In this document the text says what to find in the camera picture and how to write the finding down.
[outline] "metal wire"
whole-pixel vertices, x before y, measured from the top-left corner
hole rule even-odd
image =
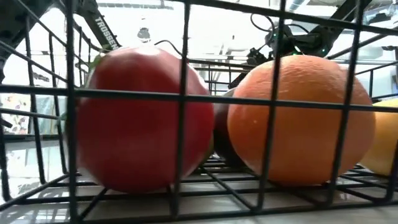
[[[138,91],[112,91],[112,90],[89,90],[89,89],[77,89],[75,85],[75,79],[78,77],[80,84],[83,84],[86,80],[85,71],[81,69],[81,65],[90,64],[90,52],[91,49],[95,47],[91,44],[91,40],[86,38],[83,30],[80,26],[77,26],[73,20],[73,1],[66,1],[64,5],[65,8],[63,12],[67,18],[67,42],[61,41],[61,38],[57,37],[48,27],[39,21],[33,11],[29,9],[29,6],[22,0],[15,0],[16,3],[21,5],[26,10],[26,20],[25,25],[30,26],[29,22],[31,19],[37,21],[39,25],[44,27],[44,29],[49,33],[49,59],[51,69],[45,68],[43,65],[32,60],[32,53],[30,51],[30,40],[29,33],[25,34],[26,41],[26,55],[17,52],[15,49],[7,45],[5,42],[0,41],[0,48],[8,51],[21,59],[24,59],[28,64],[28,77],[29,86],[18,86],[18,85],[0,85],[0,93],[20,93],[30,95],[32,99],[32,110],[30,112],[12,110],[6,108],[0,108],[0,121],[1,115],[7,114],[17,114],[21,116],[29,116],[33,120],[33,130],[34,134],[31,135],[15,135],[10,136],[4,134],[4,131],[0,131],[0,169],[1,169],[1,185],[2,185],[2,197],[6,203],[0,205],[0,211],[5,211],[12,206],[22,206],[22,205],[32,205],[32,204],[42,204],[42,203],[65,203],[68,202],[69,206],[69,221],[68,223],[155,223],[155,222],[172,222],[172,221],[186,221],[186,220],[199,220],[207,218],[227,218],[227,217],[245,217],[250,215],[267,215],[267,214],[278,214],[278,213],[290,213],[290,212],[307,212],[313,210],[333,210],[333,209],[344,209],[344,208],[361,208],[361,207],[375,207],[381,205],[398,205],[398,200],[394,199],[394,193],[398,191],[396,176],[398,173],[398,150],[394,157],[394,163],[391,169],[391,175],[388,177],[370,173],[361,166],[356,166],[350,170],[350,173],[341,175],[341,179],[354,181],[353,184],[339,184],[337,182],[338,168],[340,166],[342,145],[345,137],[346,124],[349,119],[350,111],[380,111],[380,112],[391,112],[398,113],[398,108],[391,108],[385,106],[364,106],[364,105],[352,105],[351,95],[353,90],[353,81],[355,75],[360,75],[364,73],[369,73],[369,95],[373,96],[373,83],[374,83],[374,71],[387,66],[396,66],[398,62],[391,62],[383,64],[381,66],[358,72],[354,74],[354,67],[356,65],[356,59],[358,54],[358,48],[377,41],[387,35],[398,35],[398,30],[386,29],[380,27],[364,26],[362,23],[363,17],[363,7],[362,1],[357,0],[357,23],[353,24],[350,22],[334,21],[331,19],[321,19],[318,17],[306,16],[294,14],[291,12],[285,12],[285,1],[281,1],[280,10],[264,9],[260,7],[247,6],[237,3],[215,1],[215,0],[180,0],[184,2],[184,32],[183,32],[183,47],[182,52],[182,64],[181,64],[181,79],[180,79],[180,89],[178,93],[148,93],[148,92],[138,92]],[[354,30],[354,40],[353,47],[344,49],[334,55],[329,56],[329,59],[339,57],[340,55],[347,54],[351,52],[351,57],[349,61],[349,74],[346,82],[346,94],[344,103],[315,103],[306,101],[286,101],[278,100],[278,85],[279,85],[279,67],[281,55],[279,50],[275,56],[274,62],[274,73],[272,82],[272,92],[271,98],[269,100],[251,99],[251,98],[228,98],[220,96],[198,96],[198,95],[187,95],[186,94],[186,84],[187,84],[187,63],[194,63],[197,65],[203,65],[202,67],[195,67],[198,71],[208,72],[209,79],[206,81],[209,84],[209,89],[212,95],[215,95],[221,91],[220,85],[228,85],[232,81],[232,73],[248,72],[254,68],[250,65],[239,65],[233,63],[223,63],[223,62],[209,62],[206,60],[195,60],[188,59],[188,22],[190,18],[190,8],[192,4],[218,7],[223,9],[230,9],[235,11],[246,12],[250,14],[259,14],[263,16],[279,17],[279,30],[277,39],[277,49],[280,49],[280,42],[282,40],[282,32],[284,21],[286,19],[293,19],[295,21],[318,23],[324,26],[330,27],[344,27],[345,29]],[[79,37],[75,38],[73,33],[74,29],[77,28]],[[361,31],[375,32],[379,35],[364,41],[359,42],[359,34]],[[54,53],[53,53],[53,41],[56,40],[61,42],[67,48],[67,78],[62,78],[55,74],[55,63],[54,63]],[[78,53],[75,53],[74,41],[78,41]],[[88,48],[88,63],[82,61],[82,45],[87,44]],[[74,60],[77,59],[77,67],[79,68],[79,76],[75,76],[75,64]],[[34,85],[32,67],[37,67],[52,76],[52,87],[39,87]],[[212,72],[225,72],[228,74],[229,82],[219,82],[218,80],[212,80],[210,74]],[[59,88],[57,86],[57,80],[61,80],[67,83],[67,88]],[[37,103],[35,102],[36,95],[52,95],[55,104],[55,116],[48,114],[40,114],[37,112]],[[380,99],[390,96],[397,96],[398,94],[389,94],[384,96],[372,97],[373,99]],[[62,127],[60,123],[57,123],[57,134],[42,135],[40,134],[38,119],[52,119],[58,120],[60,117],[60,107],[58,96],[67,96],[67,143],[68,143],[68,163],[66,162],[64,148],[63,148],[63,136]],[[76,172],[76,136],[75,136],[75,98],[77,97],[92,97],[92,98],[134,98],[135,100],[161,100],[161,101],[177,101],[178,102],[178,131],[177,131],[177,150],[175,155],[175,183],[174,187],[168,188],[165,193],[152,193],[152,194],[140,194],[140,195],[108,195],[106,194],[107,189],[103,189],[98,195],[92,196],[79,196],[76,195],[76,191],[79,187],[96,186],[93,182],[77,182],[77,178],[80,176]],[[269,106],[269,117],[267,125],[267,135],[266,135],[266,145],[264,150],[264,158],[262,163],[262,174],[260,177],[256,175],[248,175],[247,177],[218,177],[217,174],[230,174],[234,172],[239,172],[242,174],[250,173],[247,169],[237,169],[228,167],[223,161],[219,160],[209,160],[204,164],[201,169],[193,172],[192,175],[200,175],[201,178],[197,179],[182,179],[182,158],[183,158],[183,140],[184,140],[184,121],[185,121],[185,105],[188,102],[212,102],[212,103],[234,103],[240,105],[267,105]],[[270,187],[266,187],[267,184],[267,173],[269,170],[269,162],[272,154],[272,135],[274,129],[274,118],[275,109],[277,107],[294,107],[294,108],[318,108],[326,110],[340,110],[341,111],[341,121],[340,129],[338,134],[338,139],[336,142],[335,160],[333,163],[333,170],[331,173],[330,183],[319,185],[319,186],[308,186],[308,187],[281,187],[277,184],[272,184]],[[16,198],[11,197],[10,185],[9,185],[9,174],[7,168],[7,157],[6,150],[11,144],[18,144],[19,142],[35,142],[36,152],[37,152],[37,168],[39,170],[39,179],[42,184],[40,187],[33,189],[27,193],[24,193]],[[45,142],[56,142],[60,146],[60,158],[61,167],[63,175],[54,180],[47,181],[44,175],[43,168],[43,155],[42,155],[42,144]],[[363,179],[363,177],[377,177],[379,179],[385,180],[384,183],[374,183]],[[230,187],[226,182],[240,182],[240,181],[257,181],[259,182],[258,188],[248,188],[248,189],[234,189]],[[221,190],[200,190],[196,192],[184,192],[181,189],[182,184],[197,184],[197,183],[207,183],[214,182],[220,184],[223,188]],[[69,196],[67,197],[49,197],[49,198],[31,198],[32,195],[42,192],[47,188],[56,187],[68,187]],[[356,191],[360,188],[370,188],[375,187],[378,189],[383,189],[386,194],[381,198],[376,198],[370,196],[366,193],[361,193]],[[319,202],[314,198],[307,195],[308,192],[314,190],[324,190],[326,192],[326,201]],[[361,203],[345,203],[345,204],[334,204],[333,196],[336,190],[344,192],[346,194],[351,194],[356,197],[360,197],[366,200],[366,202]],[[269,192],[285,192],[292,194],[302,200],[310,203],[309,206],[301,207],[280,207],[280,208],[266,208],[264,203],[267,203],[266,193]],[[251,205],[244,197],[243,194],[257,194],[257,203]],[[216,195],[233,195],[241,204],[245,205],[247,210],[239,210],[232,212],[210,212],[210,213],[180,213],[180,199],[185,197],[199,197],[199,196],[216,196]],[[85,220],[85,217],[95,209],[96,205],[102,201],[106,200],[129,200],[137,198],[167,198],[170,204],[170,215],[162,216],[147,216],[147,217],[129,217],[129,218],[109,218],[105,220]],[[90,205],[78,213],[77,206],[80,202],[90,202]]]

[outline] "black wire basket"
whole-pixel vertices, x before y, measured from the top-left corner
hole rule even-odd
[[[398,191],[396,186],[396,177],[398,173],[397,156],[394,159],[394,165],[392,166],[392,174],[389,177],[373,174],[361,165],[356,165],[349,172],[338,177],[338,168],[340,165],[340,159],[342,155],[342,142],[345,137],[346,123],[348,119],[348,113],[351,110],[357,111],[382,111],[382,112],[392,112],[397,113],[398,108],[388,108],[388,107],[377,107],[372,106],[360,106],[351,105],[350,98],[353,91],[353,78],[355,76],[354,67],[357,61],[358,49],[366,44],[370,44],[376,40],[379,40],[387,35],[398,35],[398,30],[386,29],[379,27],[372,27],[362,25],[363,13],[357,10],[356,21],[357,23],[335,21],[332,19],[322,19],[319,17],[305,16],[294,14],[290,12],[285,12],[286,1],[280,2],[280,10],[265,9],[254,6],[247,6],[243,4],[236,4],[223,1],[214,0],[186,0],[180,1],[185,4],[184,11],[184,35],[183,35],[183,50],[182,50],[182,65],[187,62],[199,64],[200,67],[196,67],[199,71],[211,72],[228,72],[229,73],[229,83],[231,83],[231,73],[233,72],[245,72],[254,68],[252,65],[238,65],[232,63],[223,62],[210,62],[206,60],[192,60],[187,58],[187,42],[188,42],[188,21],[190,17],[190,8],[192,4],[197,4],[201,6],[218,7],[223,9],[229,9],[234,11],[241,11],[246,13],[255,13],[263,16],[279,17],[279,27],[284,25],[286,19],[294,19],[296,21],[317,23],[323,26],[330,27],[344,27],[345,29],[354,30],[354,41],[353,46],[342,50],[341,52],[329,56],[328,59],[333,59],[339,57],[340,55],[347,54],[351,52],[351,58],[349,61],[349,75],[346,84],[346,95],[343,104],[331,104],[331,103],[313,103],[313,102],[297,102],[297,101],[279,101],[277,100],[277,89],[279,80],[279,67],[281,54],[275,55],[275,72],[273,76],[273,91],[271,99],[269,100],[257,100],[248,98],[225,98],[225,97],[215,97],[215,96],[186,96],[184,93],[184,88],[181,88],[180,95],[178,94],[157,94],[157,93],[139,93],[139,92],[121,92],[121,91],[101,91],[101,90],[87,90],[78,89],[75,86],[75,79],[79,78],[83,83],[84,74],[89,71],[84,71],[80,69],[79,74],[75,73],[75,66],[81,68],[82,65],[89,65],[92,58],[88,59],[88,62],[84,62],[81,55],[81,43],[86,42],[89,47],[88,54],[92,49],[98,50],[99,47],[95,47],[91,44],[91,40],[82,32],[81,28],[78,28],[80,35],[74,37],[73,32],[76,25],[73,20],[73,1],[66,1],[65,3],[65,14],[67,18],[67,41],[63,42],[59,37],[57,37],[48,27],[40,22],[40,15],[35,15],[30,8],[35,7],[27,4],[28,1],[15,0],[10,4],[15,4],[24,9],[24,24],[27,27],[24,35],[26,42],[26,55],[19,53],[15,47],[7,45],[5,42],[0,40],[0,49],[3,49],[10,54],[14,54],[27,61],[28,71],[29,71],[29,86],[19,86],[19,85],[0,85],[0,93],[19,93],[31,96],[31,111],[21,111],[0,108],[1,114],[17,114],[21,116],[28,116],[32,120],[32,129],[34,134],[26,135],[10,135],[5,134],[4,131],[0,132],[0,168],[1,168],[1,186],[2,186],[2,197],[4,203],[0,205],[0,211],[2,218],[0,220],[9,221],[9,219],[18,219],[24,216],[27,212],[34,210],[35,206],[43,204],[51,204],[54,209],[67,208],[66,218],[64,220],[58,220],[57,223],[160,223],[160,222],[176,222],[176,221],[188,221],[188,220],[202,220],[211,218],[231,218],[231,217],[247,217],[253,215],[267,215],[267,214],[277,214],[277,213],[292,213],[292,212],[309,212],[316,210],[333,210],[333,209],[343,209],[343,208],[361,208],[361,207],[376,207],[381,205],[395,205],[398,204],[398,200],[394,196],[394,192]],[[49,32],[49,60],[51,62],[51,68],[45,68],[40,63],[35,62],[31,59],[30,50],[30,38],[29,30],[31,28],[32,21],[34,23],[39,23]],[[365,41],[359,42],[359,33],[361,31],[368,31],[378,33],[377,36]],[[282,29],[279,29],[278,37],[282,37]],[[67,51],[67,78],[62,78],[55,73],[55,63],[54,63],[54,53],[53,53],[53,41],[56,40],[60,42]],[[79,41],[79,52],[75,52],[74,43]],[[369,94],[372,96],[373,88],[373,72],[376,69],[384,68],[387,66],[393,66],[398,62],[392,62],[386,65],[380,65],[376,68],[372,68],[361,73],[370,73],[370,85]],[[47,72],[52,76],[52,87],[37,87],[34,85],[35,73],[32,71],[32,67],[38,67],[43,71]],[[184,85],[186,83],[186,67],[181,68],[181,83]],[[61,80],[67,83],[67,88],[57,87],[57,80]],[[209,84],[209,91],[212,95],[215,95],[220,90],[217,90],[217,85],[229,84],[220,83],[213,80],[206,81]],[[37,112],[37,102],[36,95],[53,95],[53,101],[55,105],[55,115],[40,114]],[[62,127],[60,123],[57,123],[58,134],[39,134],[39,119],[52,119],[54,121],[58,120],[61,111],[60,103],[58,97],[67,96],[67,116],[70,119],[68,133],[71,136],[68,139],[68,156],[69,160],[66,160],[65,149],[63,145],[64,139],[62,138]],[[395,95],[378,96],[373,99],[381,99],[385,97],[390,97]],[[228,167],[223,160],[219,157],[211,157],[204,165],[197,169],[190,177],[186,179],[181,179],[181,170],[176,170],[177,181],[174,187],[169,187],[163,192],[151,193],[151,194],[141,194],[141,195],[128,195],[128,194],[109,194],[107,189],[97,190],[97,194],[81,195],[78,194],[84,191],[87,187],[97,186],[89,180],[84,180],[84,178],[76,171],[76,139],[73,137],[73,130],[75,129],[75,98],[76,97],[100,97],[100,98],[140,98],[140,99],[152,99],[152,100],[177,100],[179,103],[186,101],[201,101],[201,102],[212,102],[212,103],[234,103],[234,104],[246,104],[246,105],[268,105],[269,106],[269,117],[270,122],[268,123],[268,129],[273,130],[274,122],[273,117],[275,116],[275,108],[277,106],[285,107],[301,107],[301,108],[320,108],[320,109],[332,109],[341,111],[341,123],[340,132],[337,140],[337,147],[335,152],[335,161],[333,163],[333,172],[331,173],[331,181],[324,183],[319,186],[311,187],[281,187],[277,184],[267,182],[268,173],[268,160],[265,160],[262,175],[258,176],[253,174],[250,170],[246,168],[233,168]],[[180,114],[184,109],[184,104],[180,108]],[[179,119],[180,129],[178,133],[178,141],[182,141],[182,122],[183,119]],[[265,155],[271,153],[272,148],[272,131],[267,132],[267,145],[265,149]],[[56,179],[48,180],[45,177],[44,172],[44,160],[42,149],[49,142],[55,142],[59,146],[61,166],[63,175]],[[33,187],[32,190],[28,190],[20,194],[17,197],[11,197],[11,187],[9,183],[9,172],[10,168],[7,166],[6,152],[16,147],[18,144],[30,144],[31,147],[35,148],[37,153],[37,169],[39,170],[39,181],[38,186]],[[177,158],[181,158],[182,147],[177,149]],[[181,159],[177,159],[176,166],[181,168]],[[239,183],[252,182],[254,184],[249,184],[243,188],[236,188],[234,185]],[[217,183],[218,189],[201,189],[201,184]],[[197,186],[199,189],[196,190],[184,190],[185,185]],[[366,189],[374,189],[379,192],[379,197],[368,194]],[[359,198],[359,200],[350,203],[334,203],[336,200],[335,192],[341,192],[346,195],[351,195],[352,197]],[[321,197],[314,197],[311,192],[318,192]],[[268,207],[267,202],[271,199],[271,194],[286,194],[289,197],[294,197],[296,200],[302,203],[292,204],[291,206],[279,206],[279,207]],[[188,212],[186,211],[186,202],[184,200],[199,201],[198,203],[205,203],[200,200],[200,197],[205,198],[218,198],[218,197],[231,197],[235,204],[239,205],[239,209],[229,209],[229,210],[213,210],[213,211],[199,211],[199,212]],[[95,210],[96,207],[100,206],[103,202],[115,202],[117,201],[127,201],[126,203],[137,202],[138,200],[145,200],[148,202],[154,202],[148,209],[149,212],[143,214],[142,208],[135,207],[135,209],[140,212],[137,215],[128,215],[123,217],[113,218],[111,215],[104,212],[103,216],[97,219],[86,219],[86,217]],[[168,210],[160,214],[155,213],[156,203],[159,200],[164,200],[167,202]],[[85,207],[81,208],[78,206],[80,203],[84,203]]]

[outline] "black robotic arm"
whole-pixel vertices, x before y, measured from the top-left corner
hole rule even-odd
[[[0,41],[13,47],[16,47],[24,40],[26,27],[26,17],[31,11],[38,18],[42,17],[47,11],[52,8],[59,8],[64,11],[65,7],[63,1],[59,0],[19,0],[27,7],[22,7],[15,1],[0,0]],[[120,47],[116,40],[116,36],[111,32],[109,26],[104,20],[98,10],[98,5],[95,0],[74,0],[76,1],[75,13],[85,19],[90,29],[93,31],[99,44],[102,47],[92,46],[95,50],[100,51],[105,46],[104,50],[114,50]],[[29,30],[36,24],[36,20],[30,19]],[[0,47],[0,84],[4,79],[3,68],[11,53]]]
[[[363,1],[364,7],[366,7],[372,0]],[[351,22],[355,18],[356,7],[356,1],[346,0],[330,17],[330,19]],[[282,56],[305,54],[325,57],[342,31],[343,29],[340,28],[316,26],[307,34],[293,35],[289,26],[286,25],[284,26],[284,38],[282,39],[283,48],[281,50],[281,54]],[[269,40],[267,41],[267,45],[273,50],[269,52],[268,57],[265,57],[263,54],[259,53],[259,50],[253,48],[250,50],[248,55],[248,64],[260,65],[274,59],[276,50],[276,33],[278,33],[278,27],[266,35],[266,40]],[[228,85],[228,88],[231,89],[236,87],[245,76],[246,73],[241,73],[230,85]]]

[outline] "table surface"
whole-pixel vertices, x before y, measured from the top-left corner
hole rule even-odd
[[[47,180],[52,180],[62,175],[59,147],[56,142],[44,144],[44,164],[45,175]],[[29,144],[7,144],[8,157],[8,171],[10,175],[9,185],[11,195],[16,197],[26,191],[38,187],[38,171],[35,160],[29,162],[29,157],[35,158],[35,146]],[[230,173],[217,174],[218,178],[226,177],[249,177],[245,173]],[[208,175],[192,175],[187,179],[209,179]],[[364,177],[371,182],[385,183],[385,180],[377,179],[375,177]],[[79,177],[78,181],[91,181],[87,177]],[[258,187],[258,182],[255,180],[239,181],[239,182],[225,182],[232,189],[254,189]],[[338,184],[352,184],[358,183],[353,180],[344,178],[338,179]],[[79,187],[77,190],[78,196],[93,196],[97,195],[103,190],[100,186]],[[195,192],[207,190],[224,190],[224,188],[216,182],[202,182],[202,183],[184,183],[182,184],[182,192]],[[386,193],[385,189],[379,187],[358,187],[355,191],[361,192],[374,197],[383,197]],[[120,195],[120,192],[107,191],[107,195]],[[325,190],[317,190],[307,192],[317,200],[324,200]],[[48,198],[48,197],[67,197],[67,188],[51,188],[45,189],[31,198]],[[257,194],[241,194],[248,202],[256,204]],[[398,200],[398,195],[394,194],[394,199]],[[334,197],[334,204],[346,203],[363,203],[368,202],[363,198],[356,197],[341,191],[336,191]],[[78,204],[78,211],[82,212],[90,202],[80,202]],[[301,207],[309,206],[310,202],[296,197],[292,194],[283,192],[269,192],[266,193],[264,201],[265,208],[282,208],[282,207]],[[180,200],[180,213],[205,213],[205,212],[232,212],[248,210],[242,203],[237,201],[232,195],[214,195],[205,197],[182,197]],[[305,213],[290,213],[281,215],[266,215],[259,217],[244,217],[244,218],[229,218],[229,219],[214,219],[214,220],[198,220],[194,222],[179,222],[179,223],[398,223],[398,206],[389,207],[375,207],[362,209],[344,209],[344,210],[330,210],[322,212],[305,212]],[[142,217],[155,215],[168,215],[169,203],[166,198],[148,198],[145,200],[126,199],[126,200],[103,200],[98,202],[94,209],[87,215],[85,220],[100,220],[104,218],[127,218],[127,217]],[[40,205],[23,205],[11,207],[0,212],[1,224],[25,224],[25,223],[57,223],[67,222],[68,204],[54,203],[54,204],[40,204]]]

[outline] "dark fruit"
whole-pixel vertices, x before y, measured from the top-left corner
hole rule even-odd
[[[214,137],[211,136],[210,143],[209,143],[209,149],[207,150],[207,152],[199,166],[205,164],[207,162],[207,160],[210,158],[210,156],[213,155],[213,153],[214,153]]]
[[[235,88],[227,91],[223,96],[232,97]],[[242,167],[245,166],[244,162],[235,153],[235,150],[229,140],[229,134],[227,129],[227,117],[228,117],[229,104],[227,103],[215,103],[215,128],[214,128],[214,147],[215,152],[221,158],[225,160],[225,163],[231,167]]]

